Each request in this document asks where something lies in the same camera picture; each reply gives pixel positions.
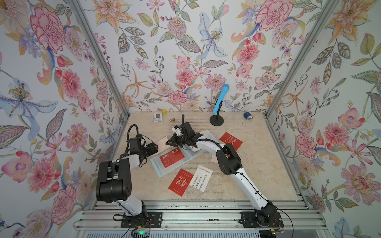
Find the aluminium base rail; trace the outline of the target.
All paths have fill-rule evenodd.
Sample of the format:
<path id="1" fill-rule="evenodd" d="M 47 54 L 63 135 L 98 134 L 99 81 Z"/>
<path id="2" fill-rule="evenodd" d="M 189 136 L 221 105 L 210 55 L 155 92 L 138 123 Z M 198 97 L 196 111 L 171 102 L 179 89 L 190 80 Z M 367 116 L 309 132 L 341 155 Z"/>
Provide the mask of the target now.
<path id="1" fill-rule="evenodd" d="M 330 238 L 325 220 L 317 211 L 310 209 L 303 200 L 275 200 L 273 204 L 280 209 L 286 237 Z M 249 231 L 239 223 L 242 212 L 252 210 L 249 201 L 213 200 L 146 200 L 149 212 L 161 212 L 160 232 L 174 231 Z M 121 223 L 113 219 L 122 214 L 116 205 L 97 202 L 92 210 L 80 213 L 74 222 L 78 237 L 85 237 L 89 231 L 123 231 Z"/>

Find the red money card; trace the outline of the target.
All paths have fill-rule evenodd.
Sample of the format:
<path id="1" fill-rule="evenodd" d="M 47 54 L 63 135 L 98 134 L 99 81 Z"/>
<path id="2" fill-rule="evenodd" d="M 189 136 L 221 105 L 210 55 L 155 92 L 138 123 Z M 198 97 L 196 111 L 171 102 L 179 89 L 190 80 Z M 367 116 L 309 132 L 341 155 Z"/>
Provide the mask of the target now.
<path id="1" fill-rule="evenodd" d="M 229 133 L 224 133 L 219 139 L 223 144 L 231 144 L 235 150 L 238 150 L 243 142 Z"/>

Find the aluminium corner post left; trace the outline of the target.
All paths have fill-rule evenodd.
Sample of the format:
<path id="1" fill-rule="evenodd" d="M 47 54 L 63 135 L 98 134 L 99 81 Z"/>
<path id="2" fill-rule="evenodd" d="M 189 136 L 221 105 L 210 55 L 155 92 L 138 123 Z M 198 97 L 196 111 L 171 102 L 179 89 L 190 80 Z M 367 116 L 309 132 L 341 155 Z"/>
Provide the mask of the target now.
<path id="1" fill-rule="evenodd" d="M 115 99 L 118 103 L 118 106 L 122 112 L 122 114 L 128 119 L 129 118 L 129 112 L 127 107 L 125 106 L 125 103 L 122 99 L 122 96 L 118 90 L 116 81 L 114 80 L 114 77 L 112 75 L 112 72 L 107 64 L 106 59 L 103 57 L 102 50 L 100 46 L 98 45 L 97 39 L 95 37 L 95 33 L 93 32 L 89 21 L 86 18 L 86 15 L 84 13 L 84 10 L 80 4 L 80 1 L 77 0 L 68 0 L 68 3 L 70 7 L 72 8 L 74 15 L 80 25 L 80 27 L 84 31 L 84 35 L 89 43 L 89 46 L 91 50 L 94 53 L 94 57 L 102 70 L 102 72 L 105 75 L 105 78 L 107 82 L 109 83 L 109 86 L 111 87 L 111 91 L 113 92 Z"/>

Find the red card gold characters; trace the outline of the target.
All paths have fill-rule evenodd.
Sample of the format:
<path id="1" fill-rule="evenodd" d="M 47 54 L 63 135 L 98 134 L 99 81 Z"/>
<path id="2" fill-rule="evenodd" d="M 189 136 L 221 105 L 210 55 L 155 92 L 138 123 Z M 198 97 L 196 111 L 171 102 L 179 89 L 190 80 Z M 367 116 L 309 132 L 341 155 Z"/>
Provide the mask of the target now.
<path id="1" fill-rule="evenodd" d="M 173 149 L 173 150 L 171 150 L 171 151 L 169 151 L 169 152 L 167 152 L 164 155 L 159 157 L 164 168 L 168 168 L 171 165 L 179 162 L 180 160 L 182 160 L 184 158 L 185 158 L 185 155 L 183 154 L 183 152 L 179 148 Z"/>

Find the aluminium corner post right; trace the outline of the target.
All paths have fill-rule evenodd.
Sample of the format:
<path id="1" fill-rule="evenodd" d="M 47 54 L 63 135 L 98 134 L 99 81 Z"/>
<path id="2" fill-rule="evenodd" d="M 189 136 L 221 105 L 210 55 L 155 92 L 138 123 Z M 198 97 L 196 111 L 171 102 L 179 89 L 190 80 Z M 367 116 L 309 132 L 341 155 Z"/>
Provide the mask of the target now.
<path id="1" fill-rule="evenodd" d="M 323 30 L 326 21 L 328 21 L 328 18 L 333 13 L 336 6 L 337 6 L 336 1 L 326 1 L 325 4 L 323 5 L 323 8 L 320 11 L 320 14 L 318 15 L 313 27 L 311 28 L 309 37 L 306 39 L 304 45 L 301 47 L 300 52 L 296 55 L 294 63 L 291 65 L 289 72 L 286 73 L 286 76 L 283 82 L 281 83 L 280 88 L 277 90 L 275 94 L 272 104 L 267 109 L 266 113 L 264 114 L 264 117 L 266 120 L 268 120 L 271 114 L 275 112 L 275 109 L 277 105 L 279 104 L 281 98 L 283 97 L 285 90 L 287 89 L 288 85 L 292 81 L 295 73 L 297 72 L 301 64 L 303 63 L 307 54 L 312 49 L 313 45 L 316 42 L 317 37 L 319 36 L 320 32 Z"/>

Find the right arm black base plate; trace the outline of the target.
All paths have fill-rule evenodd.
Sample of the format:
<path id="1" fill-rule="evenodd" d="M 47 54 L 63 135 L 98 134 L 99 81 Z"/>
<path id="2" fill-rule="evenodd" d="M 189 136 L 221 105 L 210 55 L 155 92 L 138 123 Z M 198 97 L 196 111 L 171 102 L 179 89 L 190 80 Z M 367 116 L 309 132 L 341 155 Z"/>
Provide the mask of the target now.
<path id="1" fill-rule="evenodd" d="M 256 212 L 241 212 L 238 223 L 244 228 L 283 228 L 283 220 L 279 212 L 267 217 Z"/>

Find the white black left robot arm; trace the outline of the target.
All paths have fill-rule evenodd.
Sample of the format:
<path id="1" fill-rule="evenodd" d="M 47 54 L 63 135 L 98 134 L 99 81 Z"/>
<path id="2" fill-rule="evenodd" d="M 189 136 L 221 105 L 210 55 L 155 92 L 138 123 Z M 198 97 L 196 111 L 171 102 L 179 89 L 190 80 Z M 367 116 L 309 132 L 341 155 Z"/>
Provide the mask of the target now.
<path id="1" fill-rule="evenodd" d="M 131 170 L 142 167 L 147 158 L 158 152 L 158 145 L 139 133 L 137 125 L 128 129 L 125 152 L 115 161 L 102 162 L 96 185 L 96 198 L 118 205 L 131 221 L 147 222 L 148 212 L 143 201 L 132 196 Z"/>

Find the aluminium corner post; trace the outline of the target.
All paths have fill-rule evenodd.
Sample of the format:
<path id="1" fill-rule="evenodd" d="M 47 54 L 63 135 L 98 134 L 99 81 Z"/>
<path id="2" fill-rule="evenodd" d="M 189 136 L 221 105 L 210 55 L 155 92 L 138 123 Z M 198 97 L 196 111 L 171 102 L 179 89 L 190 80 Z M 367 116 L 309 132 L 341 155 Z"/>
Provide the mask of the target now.
<path id="1" fill-rule="evenodd" d="M 336 6 L 337 6 L 336 1 L 326 1 L 325 4 L 323 5 L 323 8 L 320 11 L 320 14 L 318 15 L 313 27 L 311 28 L 309 37 L 306 39 L 304 45 L 301 47 L 300 52 L 296 55 L 294 63 L 291 65 L 289 72 L 286 73 L 286 76 L 283 82 L 281 83 L 280 88 L 277 90 L 275 94 L 272 104 L 267 109 L 266 113 L 264 114 L 264 117 L 266 120 L 268 120 L 271 114 L 275 112 L 275 109 L 277 105 L 279 104 L 281 98 L 283 97 L 285 90 L 287 89 L 288 85 L 292 81 L 295 73 L 297 72 L 301 64 L 303 63 L 307 54 L 312 49 L 313 45 L 316 42 L 317 37 L 319 36 L 320 32 L 323 30 L 326 21 L 328 21 L 328 18 L 333 13 Z"/>
<path id="2" fill-rule="evenodd" d="M 106 59 L 103 57 L 102 50 L 100 46 L 98 45 L 97 39 L 95 37 L 95 33 L 93 32 L 89 21 L 86 18 L 86 15 L 84 13 L 84 10 L 80 4 L 80 1 L 77 0 L 68 0 L 68 3 L 70 7 L 72 8 L 74 15 L 80 25 L 80 27 L 84 31 L 84 35 L 89 43 L 89 46 L 91 50 L 94 53 L 94 57 L 102 70 L 102 72 L 105 75 L 105 78 L 107 82 L 109 83 L 109 86 L 111 87 L 111 91 L 113 92 L 115 99 L 118 103 L 118 106 L 122 112 L 122 114 L 128 119 L 129 118 L 129 112 L 127 107 L 125 106 L 125 103 L 122 99 L 122 96 L 118 90 L 116 81 L 114 80 L 114 77 L 112 75 L 112 72 L 107 64 Z"/>

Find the cream card red top band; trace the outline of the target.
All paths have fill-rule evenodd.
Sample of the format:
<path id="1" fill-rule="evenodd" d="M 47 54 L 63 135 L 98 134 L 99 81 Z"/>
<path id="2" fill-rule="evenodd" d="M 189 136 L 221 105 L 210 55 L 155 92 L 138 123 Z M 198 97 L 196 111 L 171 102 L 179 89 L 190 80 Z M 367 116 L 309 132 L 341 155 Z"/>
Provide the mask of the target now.
<path id="1" fill-rule="evenodd" d="M 218 161 L 217 161 L 217 157 L 216 157 L 215 154 L 212 154 L 211 162 L 212 162 L 212 163 L 218 163 Z"/>

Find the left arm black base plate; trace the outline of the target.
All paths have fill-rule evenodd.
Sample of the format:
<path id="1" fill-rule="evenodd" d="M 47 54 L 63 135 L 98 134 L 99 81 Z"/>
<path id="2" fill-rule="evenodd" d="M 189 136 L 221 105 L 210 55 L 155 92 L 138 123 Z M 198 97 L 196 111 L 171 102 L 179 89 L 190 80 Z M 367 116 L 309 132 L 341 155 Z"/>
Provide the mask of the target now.
<path id="1" fill-rule="evenodd" d="M 162 221 L 162 212 L 143 212 L 136 216 L 125 213 L 121 221 L 121 228 L 161 228 Z"/>

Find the white playing card box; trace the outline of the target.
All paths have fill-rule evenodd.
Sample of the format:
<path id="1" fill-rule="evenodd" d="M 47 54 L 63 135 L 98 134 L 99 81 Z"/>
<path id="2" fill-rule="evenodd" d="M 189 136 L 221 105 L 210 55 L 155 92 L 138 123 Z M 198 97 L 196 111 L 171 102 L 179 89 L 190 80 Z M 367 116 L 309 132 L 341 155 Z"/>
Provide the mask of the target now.
<path id="1" fill-rule="evenodd" d="M 163 114 L 162 113 L 155 113 L 153 117 L 154 123 L 160 123 L 162 122 Z"/>

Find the white card black text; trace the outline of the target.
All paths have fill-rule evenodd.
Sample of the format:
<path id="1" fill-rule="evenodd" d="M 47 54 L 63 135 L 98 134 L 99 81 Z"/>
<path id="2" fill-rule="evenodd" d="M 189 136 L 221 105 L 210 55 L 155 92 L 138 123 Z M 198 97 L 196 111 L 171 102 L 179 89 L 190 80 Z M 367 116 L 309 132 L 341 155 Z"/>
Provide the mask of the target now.
<path id="1" fill-rule="evenodd" d="M 194 187 L 197 190 L 200 190 L 201 192 L 205 192 L 205 189 L 211 178 L 212 173 L 212 170 L 202 165 L 199 165 L 190 182 L 190 186 Z"/>

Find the small blue cylinder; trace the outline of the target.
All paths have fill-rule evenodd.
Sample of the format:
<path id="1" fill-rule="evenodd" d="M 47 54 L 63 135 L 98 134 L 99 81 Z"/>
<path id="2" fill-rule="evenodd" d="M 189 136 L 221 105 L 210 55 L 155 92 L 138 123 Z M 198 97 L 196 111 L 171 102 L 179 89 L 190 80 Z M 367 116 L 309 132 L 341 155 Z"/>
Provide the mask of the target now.
<path id="1" fill-rule="evenodd" d="M 253 119 L 253 115 L 251 113 L 249 113 L 249 112 L 245 112 L 244 113 L 244 118 L 246 120 L 252 120 Z"/>

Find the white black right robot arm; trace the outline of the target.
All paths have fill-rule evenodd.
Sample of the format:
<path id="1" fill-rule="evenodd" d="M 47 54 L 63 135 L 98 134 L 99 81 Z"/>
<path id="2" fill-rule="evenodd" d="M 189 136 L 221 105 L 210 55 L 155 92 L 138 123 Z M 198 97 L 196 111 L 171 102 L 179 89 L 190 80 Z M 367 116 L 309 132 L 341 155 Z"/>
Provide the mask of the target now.
<path id="1" fill-rule="evenodd" d="M 214 154 L 222 173 L 236 181 L 249 198 L 254 209 L 250 212 L 240 213 L 240 224 L 245 228 L 284 227 L 278 208 L 251 181 L 243 167 L 241 158 L 232 144 L 227 143 L 222 145 L 216 140 L 205 137 L 201 133 L 195 133 L 190 123 L 185 122 L 185 115 L 182 115 L 181 125 L 175 126 L 173 132 L 173 136 L 166 142 L 167 145 L 180 148 L 186 145 Z"/>

